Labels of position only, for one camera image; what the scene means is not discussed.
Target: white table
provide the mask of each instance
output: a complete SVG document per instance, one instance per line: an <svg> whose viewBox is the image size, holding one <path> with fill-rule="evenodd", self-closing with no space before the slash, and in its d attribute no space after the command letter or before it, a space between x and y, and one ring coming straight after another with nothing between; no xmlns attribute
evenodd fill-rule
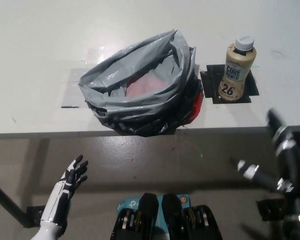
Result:
<svg viewBox="0 0 300 240"><path fill-rule="evenodd" d="M224 64L237 35L255 36L252 73L260 96L213 104L178 129L249 130L276 108L300 130L300 0L2 0L0 138L111 136L79 91L80 73L118 50L171 29L197 47L196 63ZM80 98L80 108L61 108Z"/></svg>

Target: bottle cap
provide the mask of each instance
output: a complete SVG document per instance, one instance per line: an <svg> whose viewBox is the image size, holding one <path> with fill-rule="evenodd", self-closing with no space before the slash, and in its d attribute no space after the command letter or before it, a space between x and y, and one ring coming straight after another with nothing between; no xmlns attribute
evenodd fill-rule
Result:
<svg viewBox="0 0 300 240"><path fill-rule="evenodd" d="M235 39L234 46L241 51L249 51L254 47L255 39L250 35L240 35Z"/></svg>

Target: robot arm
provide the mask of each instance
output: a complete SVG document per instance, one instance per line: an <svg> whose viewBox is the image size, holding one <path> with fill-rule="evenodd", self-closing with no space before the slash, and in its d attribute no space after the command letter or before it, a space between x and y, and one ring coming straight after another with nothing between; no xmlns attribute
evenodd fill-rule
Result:
<svg viewBox="0 0 300 240"><path fill-rule="evenodd" d="M289 240L300 240L300 155L298 144L290 128L284 124L274 110L268 112L267 118L279 162L279 178L262 172L258 165L249 164L245 160L232 159L231 161L245 178L268 190L284 195L284 205L279 210L284 215L283 233ZM268 208L267 211L271 215L272 210Z"/></svg>
<svg viewBox="0 0 300 240"><path fill-rule="evenodd" d="M87 176L82 175L87 171L88 161L79 164L82 159L82 155L78 156L55 184L44 208L40 229L32 240L57 240L65 233L71 198L87 180Z"/></svg>

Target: bottle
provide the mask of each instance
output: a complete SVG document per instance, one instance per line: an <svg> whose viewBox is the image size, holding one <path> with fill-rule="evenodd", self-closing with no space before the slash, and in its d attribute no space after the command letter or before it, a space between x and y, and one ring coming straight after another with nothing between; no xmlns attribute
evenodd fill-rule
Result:
<svg viewBox="0 0 300 240"><path fill-rule="evenodd" d="M237 101L244 95L246 77L257 55L254 42L250 35L240 35L226 51L224 76L218 88L219 96L226 101Z"/></svg>

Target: gray floor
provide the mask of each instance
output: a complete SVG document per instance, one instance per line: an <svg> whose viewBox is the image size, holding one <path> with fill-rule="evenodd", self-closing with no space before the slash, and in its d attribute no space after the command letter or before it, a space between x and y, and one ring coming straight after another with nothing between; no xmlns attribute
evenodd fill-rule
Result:
<svg viewBox="0 0 300 240"><path fill-rule="evenodd" d="M109 239L117 204L144 192L188 193L192 205L207 204L224 240L278 239L278 226L262 222L255 204L275 196L251 187L228 163L234 156L275 173L266 134L0 140L0 187L23 209L44 205L79 154L89 160L88 181L73 197L63 240ZM0 207L0 240L35 233Z"/></svg>

